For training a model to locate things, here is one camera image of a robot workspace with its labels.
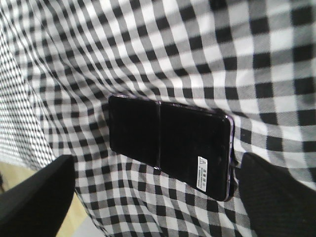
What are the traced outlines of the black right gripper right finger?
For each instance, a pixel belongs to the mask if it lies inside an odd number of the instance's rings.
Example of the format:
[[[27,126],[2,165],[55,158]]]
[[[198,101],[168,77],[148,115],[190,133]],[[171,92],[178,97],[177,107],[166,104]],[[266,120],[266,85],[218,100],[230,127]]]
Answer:
[[[314,237],[316,192],[280,166],[245,153],[239,171],[239,194],[259,237]]]

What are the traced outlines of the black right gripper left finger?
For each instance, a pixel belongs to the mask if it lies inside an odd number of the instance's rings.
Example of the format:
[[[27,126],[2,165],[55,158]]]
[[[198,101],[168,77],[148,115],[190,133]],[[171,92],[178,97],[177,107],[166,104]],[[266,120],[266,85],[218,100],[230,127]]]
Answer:
[[[75,189],[74,158],[58,157],[0,196],[2,237],[54,237]]]

